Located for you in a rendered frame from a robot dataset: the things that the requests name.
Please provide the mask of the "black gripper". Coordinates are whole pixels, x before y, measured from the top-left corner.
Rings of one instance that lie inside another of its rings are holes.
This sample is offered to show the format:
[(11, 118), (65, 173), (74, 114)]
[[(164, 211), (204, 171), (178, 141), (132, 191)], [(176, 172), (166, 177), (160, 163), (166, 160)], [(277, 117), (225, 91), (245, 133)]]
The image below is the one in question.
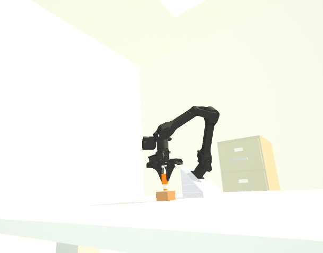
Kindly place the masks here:
[[(169, 159), (169, 153), (170, 153), (169, 149), (158, 149), (157, 151), (158, 151), (158, 153), (160, 151), (163, 151), (164, 156), (165, 156), (165, 161), (160, 160), (156, 163), (149, 163), (148, 162), (146, 164), (146, 168), (155, 169), (157, 171), (161, 181), (162, 181), (162, 174), (164, 174), (164, 168), (165, 168), (166, 180), (169, 181), (172, 171), (176, 167), (175, 164), (182, 165), (183, 161), (182, 161), (182, 159), (178, 159), (178, 158)], [(167, 166), (165, 166), (165, 165), (167, 165)], [(162, 168), (162, 166), (165, 166), (165, 167)]]

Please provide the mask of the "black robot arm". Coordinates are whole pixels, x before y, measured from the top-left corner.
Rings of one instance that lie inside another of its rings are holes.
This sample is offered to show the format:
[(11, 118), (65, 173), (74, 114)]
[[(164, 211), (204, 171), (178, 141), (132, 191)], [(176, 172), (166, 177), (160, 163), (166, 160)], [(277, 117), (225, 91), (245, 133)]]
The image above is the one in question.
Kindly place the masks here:
[[(154, 150), (156, 148), (156, 143), (157, 149), (169, 149), (168, 141), (172, 140), (170, 136), (174, 134), (176, 129), (196, 116), (204, 118), (205, 128), (202, 148), (197, 151), (199, 164), (194, 169), (194, 171), (191, 170), (191, 172), (196, 178), (205, 179), (203, 177), (205, 172), (210, 172), (212, 170), (211, 144), (214, 126), (218, 122), (220, 116), (220, 113), (212, 106), (193, 106), (172, 121), (159, 125), (157, 130), (153, 134), (153, 137), (143, 137), (142, 150)], [(160, 151), (159, 153), (158, 151), (156, 151), (155, 154), (149, 156), (148, 159), (149, 163), (156, 163), (160, 160), (165, 161), (165, 156), (163, 151)]]

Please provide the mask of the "tan rectangular block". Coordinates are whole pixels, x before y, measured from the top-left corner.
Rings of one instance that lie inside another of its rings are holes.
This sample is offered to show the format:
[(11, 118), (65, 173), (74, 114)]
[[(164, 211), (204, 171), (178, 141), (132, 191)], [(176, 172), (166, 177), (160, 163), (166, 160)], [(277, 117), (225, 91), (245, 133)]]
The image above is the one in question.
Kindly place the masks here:
[(176, 200), (175, 191), (160, 191), (156, 192), (156, 201)]

